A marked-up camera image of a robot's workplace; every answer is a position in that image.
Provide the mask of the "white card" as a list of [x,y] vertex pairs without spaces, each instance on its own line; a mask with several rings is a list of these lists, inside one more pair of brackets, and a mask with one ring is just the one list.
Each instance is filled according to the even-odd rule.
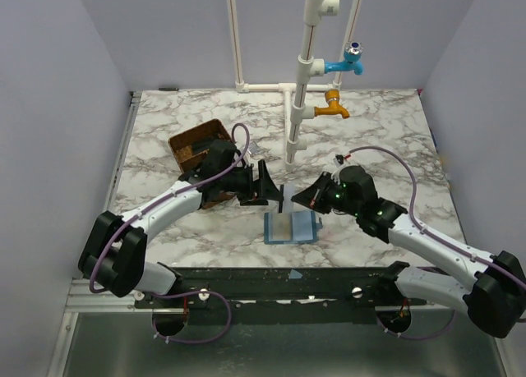
[[294,210],[294,203],[292,197],[295,194],[295,185],[292,182],[282,184],[280,191],[283,196],[283,200],[279,202],[279,212],[281,214],[289,214]]

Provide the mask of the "blue leather card holder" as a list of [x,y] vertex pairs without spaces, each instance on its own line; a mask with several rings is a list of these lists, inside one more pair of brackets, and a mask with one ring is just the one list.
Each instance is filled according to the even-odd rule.
[[314,211],[303,210],[292,213],[265,213],[264,243],[309,244],[318,241],[318,232],[323,222]]

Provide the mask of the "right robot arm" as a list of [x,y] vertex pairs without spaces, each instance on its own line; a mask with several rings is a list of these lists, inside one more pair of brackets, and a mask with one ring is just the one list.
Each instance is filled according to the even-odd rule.
[[525,312],[525,273],[517,257],[507,251],[494,255],[441,235],[403,206],[378,196],[372,177],[358,165],[343,168],[337,177],[323,172],[292,201],[320,214],[348,214],[368,236],[440,269],[426,273],[404,265],[394,276],[403,297],[464,313],[494,338],[506,338]]

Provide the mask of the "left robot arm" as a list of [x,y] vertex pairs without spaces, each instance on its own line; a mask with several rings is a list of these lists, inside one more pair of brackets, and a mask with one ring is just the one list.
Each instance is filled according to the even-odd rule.
[[123,214],[105,211],[97,217],[78,261],[91,290],[116,297],[133,291],[172,294],[179,274],[165,264],[146,261],[146,248],[167,227],[222,193],[235,195],[242,206],[283,199],[265,161],[245,163],[233,142],[214,140],[201,163],[152,201]]

